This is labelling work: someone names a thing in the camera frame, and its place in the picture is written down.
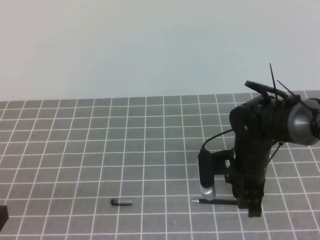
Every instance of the white wall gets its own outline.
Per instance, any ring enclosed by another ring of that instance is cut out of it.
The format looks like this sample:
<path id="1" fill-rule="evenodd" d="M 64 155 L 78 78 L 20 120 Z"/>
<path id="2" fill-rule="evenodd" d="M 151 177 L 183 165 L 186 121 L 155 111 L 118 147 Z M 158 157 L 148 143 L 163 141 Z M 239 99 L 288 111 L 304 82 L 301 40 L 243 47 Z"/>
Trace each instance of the white wall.
<path id="1" fill-rule="evenodd" d="M 0 0 L 0 100 L 320 89 L 319 0 Z"/>

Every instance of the black pen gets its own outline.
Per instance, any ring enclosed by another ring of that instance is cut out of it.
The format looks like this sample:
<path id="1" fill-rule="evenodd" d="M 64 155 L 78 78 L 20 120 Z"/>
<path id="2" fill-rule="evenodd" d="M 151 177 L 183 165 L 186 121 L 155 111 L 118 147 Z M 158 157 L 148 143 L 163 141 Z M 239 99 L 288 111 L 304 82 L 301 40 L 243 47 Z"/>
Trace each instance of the black pen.
<path id="1" fill-rule="evenodd" d="M 199 203 L 199 204 L 221 204 L 221 205 L 237 205 L 236 200 L 232 199 L 213 199 L 207 200 L 204 198 L 192 199 L 191 202 Z"/>

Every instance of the cable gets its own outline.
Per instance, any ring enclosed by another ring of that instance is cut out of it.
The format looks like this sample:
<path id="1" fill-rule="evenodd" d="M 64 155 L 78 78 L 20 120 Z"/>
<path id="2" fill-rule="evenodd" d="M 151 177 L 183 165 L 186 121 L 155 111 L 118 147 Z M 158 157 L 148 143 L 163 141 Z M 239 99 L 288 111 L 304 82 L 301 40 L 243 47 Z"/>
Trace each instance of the cable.
<path id="1" fill-rule="evenodd" d="M 276 155 L 277 151 L 279 150 L 279 148 L 280 148 L 283 144 L 284 144 L 283 141 L 280 141 L 280 142 L 279 142 L 278 147 L 276 148 L 276 150 L 273 152 L 273 154 L 272 154 L 271 157 L 269 158 L 269 161 L 266 163 L 265 167 L 267 167 L 267 165 L 270 163 L 270 161 L 272 160 L 272 158 Z"/>
<path id="2" fill-rule="evenodd" d="M 232 131 L 233 131 L 233 129 L 231 128 L 231 129 L 229 129 L 229 130 L 227 130 L 227 131 L 221 132 L 221 133 L 219 133 L 219 134 L 217 134 L 217 135 L 215 135 L 215 136 L 210 137 L 209 139 L 207 139 L 207 140 L 202 144 L 202 147 L 201 147 L 201 148 L 205 148 L 206 144 L 207 144 L 208 142 L 210 142 L 212 139 L 215 139 L 215 138 L 217 138 L 217 137 L 220 137 L 220 136 L 223 135 L 223 134 L 227 134 L 227 133 L 230 133 L 230 132 L 232 132 Z"/>

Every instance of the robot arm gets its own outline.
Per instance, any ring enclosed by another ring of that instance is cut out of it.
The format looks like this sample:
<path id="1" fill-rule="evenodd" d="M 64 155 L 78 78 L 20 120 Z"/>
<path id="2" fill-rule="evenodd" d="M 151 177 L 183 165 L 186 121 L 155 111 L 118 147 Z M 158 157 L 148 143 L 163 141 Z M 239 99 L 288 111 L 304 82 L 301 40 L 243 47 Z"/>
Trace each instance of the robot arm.
<path id="1" fill-rule="evenodd" d="M 214 175 L 224 175 L 239 208 L 260 217 L 271 148 L 284 142 L 313 145 L 320 139 L 320 100 L 247 81 L 261 95 L 237 106 L 229 114 L 235 133 L 234 148 L 210 153 L 202 146 L 198 155 L 200 191 L 207 200 L 216 197 Z"/>

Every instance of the grid mat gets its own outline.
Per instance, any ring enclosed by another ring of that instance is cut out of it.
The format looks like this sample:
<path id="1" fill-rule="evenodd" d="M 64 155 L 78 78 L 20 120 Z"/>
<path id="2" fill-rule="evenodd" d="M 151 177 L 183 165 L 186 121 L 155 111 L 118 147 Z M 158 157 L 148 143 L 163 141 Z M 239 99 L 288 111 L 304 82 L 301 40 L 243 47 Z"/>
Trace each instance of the grid mat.
<path id="1" fill-rule="evenodd" d="M 260 218 L 190 201 L 199 197 L 201 144 L 230 129 L 230 110 L 252 97 L 0 102 L 0 204 L 10 215 L 0 240 L 320 239 L 319 143 L 281 147 Z M 228 133 L 207 149 L 233 143 Z M 232 196 L 222 178 L 216 191 Z M 118 197 L 133 206 L 111 206 Z"/>

